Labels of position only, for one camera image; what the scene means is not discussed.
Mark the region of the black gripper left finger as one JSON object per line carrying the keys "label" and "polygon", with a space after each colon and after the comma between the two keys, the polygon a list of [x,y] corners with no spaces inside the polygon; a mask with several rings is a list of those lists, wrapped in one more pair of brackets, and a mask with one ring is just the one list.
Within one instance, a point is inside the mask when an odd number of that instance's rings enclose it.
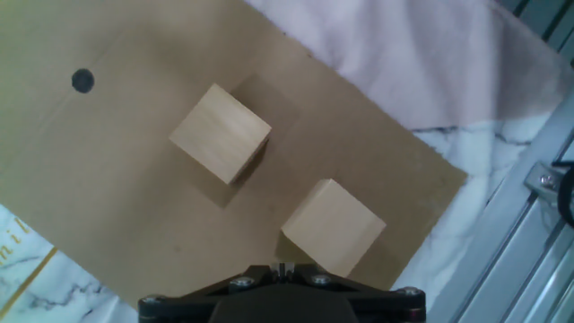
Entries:
{"label": "black gripper left finger", "polygon": [[246,271],[179,297],[153,294],[138,301],[139,323],[207,322],[230,296],[282,280],[282,264],[249,266]]}

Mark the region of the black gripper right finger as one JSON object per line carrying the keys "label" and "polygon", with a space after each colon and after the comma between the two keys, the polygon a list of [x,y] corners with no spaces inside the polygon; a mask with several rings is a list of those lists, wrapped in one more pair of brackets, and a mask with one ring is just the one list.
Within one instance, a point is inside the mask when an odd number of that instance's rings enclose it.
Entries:
{"label": "black gripper right finger", "polygon": [[382,291],[328,273],[316,265],[293,263],[283,263],[283,282],[339,296],[349,303],[352,313],[362,322],[425,321],[425,292],[416,287]]}

